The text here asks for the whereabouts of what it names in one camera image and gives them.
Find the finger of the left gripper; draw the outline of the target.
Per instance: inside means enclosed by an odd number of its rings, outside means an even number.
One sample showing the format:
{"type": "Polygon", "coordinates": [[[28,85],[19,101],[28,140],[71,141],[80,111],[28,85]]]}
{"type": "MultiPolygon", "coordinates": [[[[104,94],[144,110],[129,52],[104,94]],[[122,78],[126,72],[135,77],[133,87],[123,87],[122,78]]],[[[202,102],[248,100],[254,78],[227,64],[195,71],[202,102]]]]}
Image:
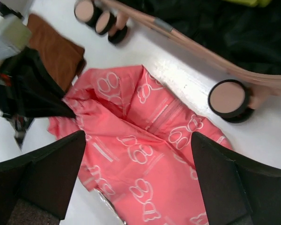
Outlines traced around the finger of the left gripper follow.
{"type": "Polygon", "coordinates": [[[73,110],[62,101],[65,92],[59,87],[45,69],[38,51],[27,50],[25,54],[25,107],[28,116],[75,118],[73,110]]]}

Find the yellow-green shorts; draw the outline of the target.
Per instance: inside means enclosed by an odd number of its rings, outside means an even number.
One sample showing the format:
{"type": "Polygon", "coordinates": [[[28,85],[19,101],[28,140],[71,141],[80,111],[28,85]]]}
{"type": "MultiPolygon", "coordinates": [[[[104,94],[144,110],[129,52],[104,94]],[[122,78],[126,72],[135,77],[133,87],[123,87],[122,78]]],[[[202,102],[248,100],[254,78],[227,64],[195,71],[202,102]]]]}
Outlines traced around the yellow-green shorts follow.
{"type": "Polygon", "coordinates": [[[266,7],[270,4],[271,0],[232,0],[236,4],[245,5],[248,7],[266,7]]]}

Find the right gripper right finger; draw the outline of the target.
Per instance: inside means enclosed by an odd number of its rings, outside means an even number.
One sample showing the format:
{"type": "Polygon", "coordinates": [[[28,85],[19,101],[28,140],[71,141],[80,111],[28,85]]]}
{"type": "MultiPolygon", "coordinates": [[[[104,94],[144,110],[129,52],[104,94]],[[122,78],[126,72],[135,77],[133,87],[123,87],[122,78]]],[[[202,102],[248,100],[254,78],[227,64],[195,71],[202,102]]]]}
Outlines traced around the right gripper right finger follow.
{"type": "Polygon", "coordinates": [[[281,225],[281,169],[199,132],[193,133],[191,147],[211,225],[281,225]]]}

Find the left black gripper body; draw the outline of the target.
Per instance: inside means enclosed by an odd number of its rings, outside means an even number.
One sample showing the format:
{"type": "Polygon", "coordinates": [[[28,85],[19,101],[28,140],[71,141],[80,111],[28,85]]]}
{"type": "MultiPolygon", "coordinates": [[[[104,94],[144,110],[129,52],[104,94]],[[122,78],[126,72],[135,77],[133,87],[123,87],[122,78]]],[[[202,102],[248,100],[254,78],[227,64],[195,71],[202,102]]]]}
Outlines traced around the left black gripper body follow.
{"type": "Polygon", "coordinates": [[[26,132],[35,118],[44,117],[42,99],[28,76],[36,77],[42,65],[37,50],[25,48],[19,54],[4,59],[0,65],[0,111],[15,131],[14,139],[22,145],[26,132]]]}

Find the brown towel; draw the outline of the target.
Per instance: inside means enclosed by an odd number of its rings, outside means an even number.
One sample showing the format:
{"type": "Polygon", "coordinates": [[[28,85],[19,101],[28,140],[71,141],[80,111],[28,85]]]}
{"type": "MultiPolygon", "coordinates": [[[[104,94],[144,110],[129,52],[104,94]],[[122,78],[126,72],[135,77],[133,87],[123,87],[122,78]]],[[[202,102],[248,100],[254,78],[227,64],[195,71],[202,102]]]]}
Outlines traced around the brown towel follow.
{"type": "Polygon", "coordinates": [[[37,50],[50,76],[67,92],[75,76],[83,71],[85,49],[60,35],[47,21],[30,14],[27,27],[31,31],[30,47],[37,50]]]}

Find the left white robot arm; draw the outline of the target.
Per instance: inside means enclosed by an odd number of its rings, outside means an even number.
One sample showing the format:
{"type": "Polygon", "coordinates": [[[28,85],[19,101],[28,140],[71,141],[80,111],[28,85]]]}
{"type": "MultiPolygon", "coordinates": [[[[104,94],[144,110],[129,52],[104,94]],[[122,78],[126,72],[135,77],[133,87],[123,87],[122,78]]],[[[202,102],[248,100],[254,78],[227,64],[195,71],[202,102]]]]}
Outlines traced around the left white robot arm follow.
{"type": "Polygon", "coordinates": [[[35,118],[75,114],[62,101],[65,92],[47,72],[39,52],[29,48],[31,31],[21,13],[0,1],[0,15],[0,111],[22,146],[35,118]]]}

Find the pink patterned garment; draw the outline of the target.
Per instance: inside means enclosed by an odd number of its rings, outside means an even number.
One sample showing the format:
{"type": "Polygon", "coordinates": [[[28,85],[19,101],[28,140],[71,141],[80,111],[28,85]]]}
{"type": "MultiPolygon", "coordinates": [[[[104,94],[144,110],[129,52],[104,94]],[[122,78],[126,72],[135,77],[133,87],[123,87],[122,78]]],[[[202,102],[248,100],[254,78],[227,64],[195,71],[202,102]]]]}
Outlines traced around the pink patterned garment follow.
{"type": "Polygon", "coordinates": [[[51,117],[63,138],[83,130],[78,177],[130,225],[207,225],[191,137],[231,148],[223,132],[163,87],[143,66],[89,69],[64,97],[75,119],[51,117]]]}

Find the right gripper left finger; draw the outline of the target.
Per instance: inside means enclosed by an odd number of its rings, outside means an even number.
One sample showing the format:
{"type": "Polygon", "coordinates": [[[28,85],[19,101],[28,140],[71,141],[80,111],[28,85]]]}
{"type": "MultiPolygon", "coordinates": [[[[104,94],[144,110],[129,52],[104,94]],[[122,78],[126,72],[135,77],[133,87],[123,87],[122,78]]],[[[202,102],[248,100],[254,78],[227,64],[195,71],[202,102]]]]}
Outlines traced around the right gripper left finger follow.
{"type": "Polygon", "coordinates": [[[65,219],[85,151],[83,131],[0,162],[0,225],[58,225],[65,219]]]}

